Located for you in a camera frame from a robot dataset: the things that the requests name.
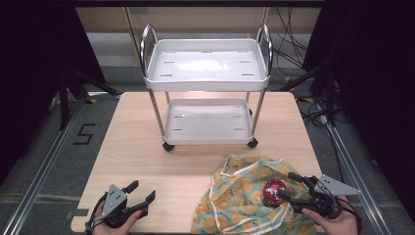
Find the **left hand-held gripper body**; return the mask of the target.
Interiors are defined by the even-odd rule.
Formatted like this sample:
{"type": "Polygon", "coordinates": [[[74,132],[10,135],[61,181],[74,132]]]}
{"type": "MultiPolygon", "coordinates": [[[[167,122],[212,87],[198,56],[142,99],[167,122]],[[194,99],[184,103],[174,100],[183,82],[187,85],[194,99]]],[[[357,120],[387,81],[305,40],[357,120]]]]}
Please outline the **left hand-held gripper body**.
{"type": "Polygon", "coordinates": [[[102,212],[96,217],[111,228],[121,227],[134,214],[127,204],[127,193],[123,193],[115,185],[111,185],[107,192],[102,212]]]}

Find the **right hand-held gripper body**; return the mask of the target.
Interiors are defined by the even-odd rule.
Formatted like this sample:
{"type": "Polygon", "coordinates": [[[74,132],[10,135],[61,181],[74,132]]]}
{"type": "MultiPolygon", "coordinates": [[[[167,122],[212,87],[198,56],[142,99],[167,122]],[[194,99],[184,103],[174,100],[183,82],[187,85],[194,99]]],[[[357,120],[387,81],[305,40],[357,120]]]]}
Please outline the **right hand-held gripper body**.
{"type": "Polygon", "coordinates": [[[308,187],[310,195],[303,208],[315,211],[328,218],[335,218],[341,213],[339,196],[351,196],[361,193],[359,189],[325,174],[320,178],[316,176],[305,177],[303,183],[308,187]]]}

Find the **red round can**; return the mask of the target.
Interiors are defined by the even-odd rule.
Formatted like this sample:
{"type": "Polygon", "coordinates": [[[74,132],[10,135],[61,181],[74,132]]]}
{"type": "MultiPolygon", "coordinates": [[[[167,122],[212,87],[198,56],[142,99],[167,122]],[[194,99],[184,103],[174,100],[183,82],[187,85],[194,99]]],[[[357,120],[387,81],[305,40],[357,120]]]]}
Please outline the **red round can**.
{"type": "Polygon", "coordinates": [[[283,199],[279,196],[280,190],[283,192],[287,190],[287,187],[283,181],[276,178],[268,180],[262,189],[262,203],[271,208],[279,207],[283,202],[283,199]]]}

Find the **white two-tier trolley cart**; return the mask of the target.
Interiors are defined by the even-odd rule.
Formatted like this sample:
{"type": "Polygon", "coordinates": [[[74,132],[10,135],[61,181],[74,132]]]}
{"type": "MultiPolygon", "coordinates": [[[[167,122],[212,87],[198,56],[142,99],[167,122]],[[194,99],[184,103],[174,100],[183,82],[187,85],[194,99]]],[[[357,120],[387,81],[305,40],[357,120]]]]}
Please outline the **white two-tier trolley cart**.
{"type": "Polygon", "coordinates": [[[254,133],[273,64],[266,24],[254,39],[162,40],[148,24],[139,60],[167,152],[177,145],[257,145],[254,133]],[[259,98],[253,111],[248,97],[168,97],[162,117],[157,92],[257,92],[259,98]]]}

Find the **person's left hand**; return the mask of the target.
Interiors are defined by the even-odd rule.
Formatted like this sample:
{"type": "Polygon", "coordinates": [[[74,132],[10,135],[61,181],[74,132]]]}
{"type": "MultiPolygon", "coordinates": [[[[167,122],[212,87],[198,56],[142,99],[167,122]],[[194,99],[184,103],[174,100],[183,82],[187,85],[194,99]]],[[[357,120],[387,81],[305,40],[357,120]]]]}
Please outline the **person's left hand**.
{"type": "Polygon", "coordinates": [[[136,221],[141,216],[141,211],[135,212],[130,216],[125,223],[119,228],[111,228],[107,226],[101,220],[96,220],[94,222],[94,229],[92,235],[129,235],[129,230],[133,227],[136,221]]]}

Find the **person's right hand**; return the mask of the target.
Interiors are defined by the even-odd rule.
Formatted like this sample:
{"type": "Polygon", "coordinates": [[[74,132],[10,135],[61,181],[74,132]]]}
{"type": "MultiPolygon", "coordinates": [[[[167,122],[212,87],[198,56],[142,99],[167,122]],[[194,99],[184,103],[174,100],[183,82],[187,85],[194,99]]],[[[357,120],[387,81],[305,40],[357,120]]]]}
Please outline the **person's right hand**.
{"type": "Polygon", "coordinates": [[[327,235],[359,235],[357,218],[348,211],[342,211],[333,219],[327,219],[309,209],[302,209],[301,213],[321,226],[327,235]]]}

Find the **floral green orange cloth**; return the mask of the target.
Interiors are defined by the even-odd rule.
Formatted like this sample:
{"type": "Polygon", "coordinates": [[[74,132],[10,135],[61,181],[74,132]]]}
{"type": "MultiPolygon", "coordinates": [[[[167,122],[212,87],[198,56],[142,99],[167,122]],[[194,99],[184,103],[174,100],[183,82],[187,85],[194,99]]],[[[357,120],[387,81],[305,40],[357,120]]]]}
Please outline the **floral green orange cloth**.
{"type": "Polygon", "coordinates": [[[295,169],[286,161],[265,156],[227,157],[211,177],[196,207],[191,232],[196,235],[317,235],[315,223],[295,213],[287,202],[274,207],[262,201],[266,183],[277,179],[295,199],[308,189],[288,177],[295,169]]]}

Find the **black metal stand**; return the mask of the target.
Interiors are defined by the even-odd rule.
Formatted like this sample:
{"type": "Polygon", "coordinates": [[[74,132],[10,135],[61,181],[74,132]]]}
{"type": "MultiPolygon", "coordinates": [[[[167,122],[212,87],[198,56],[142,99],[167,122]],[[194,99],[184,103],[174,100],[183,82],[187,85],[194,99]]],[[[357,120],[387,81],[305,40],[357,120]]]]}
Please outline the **black metal stand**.
{"type": "Polygon", "coordinates": [[[69,123],[68,91],[71,92],[76,100],[85,99],[88,94],[83,86],[84,83],[90,83],[110,95],[121,95],[121,92],[111,88],[105,82],[97,81],[92,76],[89,76],[82,71],[63,69],[62,74],[59,78],[59,98],[61,107],[60,129],[64,129],[69,123]]]}
{"type": "Polygon", "coordinates": [[[322,93],[326,94],[326,118],[330,124],[334,125],[334,75],[331,67],[326,63],[320,63],[317,67],[301,75],[294,81],[278,88],[278,91],[290,91],[311,78],[313,78],[313,82],[310,85],[309,92],[312,96],[319,96],[322,93]]]}

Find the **black curtain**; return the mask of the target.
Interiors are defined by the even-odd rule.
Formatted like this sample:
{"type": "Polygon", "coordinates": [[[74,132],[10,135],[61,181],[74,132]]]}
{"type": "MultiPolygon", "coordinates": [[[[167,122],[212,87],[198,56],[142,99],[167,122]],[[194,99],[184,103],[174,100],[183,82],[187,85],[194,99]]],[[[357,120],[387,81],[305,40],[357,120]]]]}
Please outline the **black curtain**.
{"type": "Polygon", "coordinates": [[[330,61],[351,117],[415,220],[415,0],[324,0],[303,68],[330,61]]]}
{"type": "Polygon", "coordinates": [[[105,81],[71,0],[0,0],[0,184],[44,119],[64,69],[105,81]]]}

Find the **metal floor rail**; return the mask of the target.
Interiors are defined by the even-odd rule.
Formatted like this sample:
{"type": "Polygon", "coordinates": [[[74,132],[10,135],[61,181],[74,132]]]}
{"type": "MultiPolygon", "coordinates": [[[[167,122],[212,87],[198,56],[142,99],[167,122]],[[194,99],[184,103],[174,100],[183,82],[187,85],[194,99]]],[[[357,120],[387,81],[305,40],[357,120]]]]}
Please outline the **metal floor rail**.
{"type": "Polygon", "coordinates": [[[77,100],[73,102],[72,108],[69,111],[69,119],[63,124],[56,132],[52,144],[50,145],[48,152],[42,159],[42,163],[37,169],[25,192],[20,197],[19,203],[10,216],[10,219],[6,223],[5,227],[0,230],[0,235],[19,235],[33,204],[46,181],[50,170],[52,169],[59,153],[61,152],[66,139],[68,138],[70,129],[83,106],[83,100],[77,100]]]}
{"type": "Polygon", "coordinates": [[[353,160],[350,151],[347,149],[338,129],[330,122],[328,116],[321,117],[324,127],[331,137],[334,147],[338,153],[338,160],[342,164],[341,168],[347,175],[351,185],[359,190],[357,198],[361,207],[364,209],[374,232],[377,235],[392,235],[392,231],[386,222],[386,219],[377,205],[375,198],[372,196],[367,184],[364,182],[362,174],[358,171],[358,164],[353,160]]]}

